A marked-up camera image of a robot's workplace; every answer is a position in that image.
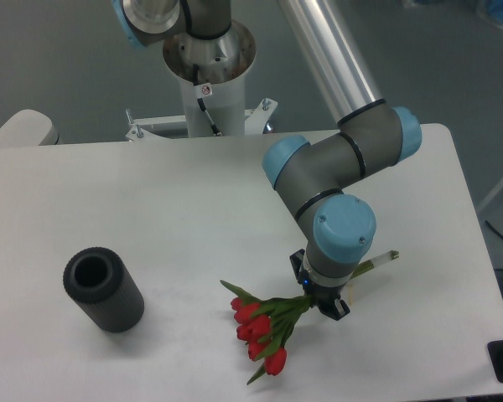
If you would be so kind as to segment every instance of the metal bolt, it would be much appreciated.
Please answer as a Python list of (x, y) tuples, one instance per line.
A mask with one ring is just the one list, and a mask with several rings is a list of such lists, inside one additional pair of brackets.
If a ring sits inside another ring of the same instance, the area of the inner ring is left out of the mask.
[(136, 125), (136, 137), (143, 138), (143, 131), (139, 124)]
[(268, 99), (268, 98), (265, 98), (262, 100), (262, 109), (264, 111), (267, 111), (268, 110), (268, 107), (272, 104), (272, 102)]
[(131, 110), (125, 109), (125, 114), (127, 115), (128, 125), (130, 127), (134, 126), (134, 119), (132, 118)]

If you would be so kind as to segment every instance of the metal bracket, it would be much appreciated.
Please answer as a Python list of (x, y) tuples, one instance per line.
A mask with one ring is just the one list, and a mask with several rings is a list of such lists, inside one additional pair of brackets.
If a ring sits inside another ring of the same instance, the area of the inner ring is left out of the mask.
[[(270, 118), (272, 113), (277, 109), (278, 103), (272, 99), (264, 98), (256, 109), (246, 109), (244, 115), (246, 117), (245, 134), (246, 135), (259, 135), (266, 132), (272, 131), (272, 126), (270, 125)], [(174, 135), (175, 132), (186, 130), (186, 118), (185, 116), (166, 116), (166, 117), (150, 117), (147, 119), (134, 119), (132, 118), (132, 113), (130, 109), (125, 110), (127, 114), (127, 122), (129, 132), (127, 133), (127, 139), (129, 141), (138, 141), (141, 138), (137, 133), (146, 134), (150, 138), (154, 136), (155, 138), (174, 138), (174, 137), (184, 137)], [(153, 134), (154, 132), (167, 132), (168, 136), (160, 136)]]

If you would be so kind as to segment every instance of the red tulip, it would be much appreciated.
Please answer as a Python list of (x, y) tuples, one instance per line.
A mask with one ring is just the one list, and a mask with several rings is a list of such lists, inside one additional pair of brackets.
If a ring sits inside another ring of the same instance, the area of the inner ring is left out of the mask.
[(233, 316), (239, 324), (247, 325), (252, 321), (250, 315), (261, 305), (259, 303), (247, 304), (240, 308)]
[(279, 348), (272, 356), (265, 358), (265, 371), (269, 375), (278, 375), (282, 372), (287, 360), (287, 351)]
[(242, 307), (242, 299), (240, 297), (235, 297), (231, 300), (231, 308), (238, 312)]
[(248, 324), (250, 339), (256, 341), (270, 333), (270, 317), (262, 314)]
[(269, 342), (266, 343), (257, 343), (257, 342), (250, 342), (248, 345), (248, 356), (250, 357), (251, 360), (255, 360), (257, 355), (263, 351), (263, 349), (268, 346)]
[(251, 334), (246, 325), (239, 325), (236, 328), (236, 337), (241, 341), (248, 342), (251, 339)]

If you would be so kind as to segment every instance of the blue joint cap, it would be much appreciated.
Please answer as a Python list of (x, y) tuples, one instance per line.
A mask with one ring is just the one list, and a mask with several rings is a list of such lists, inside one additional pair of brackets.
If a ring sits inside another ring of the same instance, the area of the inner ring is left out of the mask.
[(376, 232), (371, 207), (353, 195), (328, 198), (317, 210), (313, 234), (317, 246), (331, 260), (355, 264), (369, 251)]
[(302, 136), (290, 136), (283, 138), (268, 148), (268, 151), (262, 158), (262, 168), (267, 174), (272, 188), (276, 188), (277, 177), (291, 156), (307, 144), (309, 144), (309, 141)]
[(125, 14), (123, 13), (123, 9), (121, 8), (121, 1), (111, 0), (111, 5), (114, 7), (114, 11), (117, 15), (117, 20), (121, 24), (121, 28), (123, 28), (123, 31), (125, 31), (125, 34), (127, 35), (128, 43), (130, 43), (133, 48), (136, 49), (145, 48), (145, 46), (143, 46), (141, 42), (137, 40), (137, 37), (132, 31), (131, 27), (128, 26), (127, 19), (125, 18)]
[(399, 163), (417, 152), (421, 146), (423, 134), (419, 121), (406, 107), (394, 107), (393, 110), (401, 119), (402, 126), (402, 150), (397, 161)]

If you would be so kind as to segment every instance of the black cylinder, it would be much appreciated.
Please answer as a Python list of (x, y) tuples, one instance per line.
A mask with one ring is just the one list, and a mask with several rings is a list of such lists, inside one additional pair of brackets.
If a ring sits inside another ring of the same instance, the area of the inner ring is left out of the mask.
[(119, 255), (93, 247), (76, 254), (64, 271), (67, 294), (100, 329), (123, 332), (143, 314), (143, 297)]

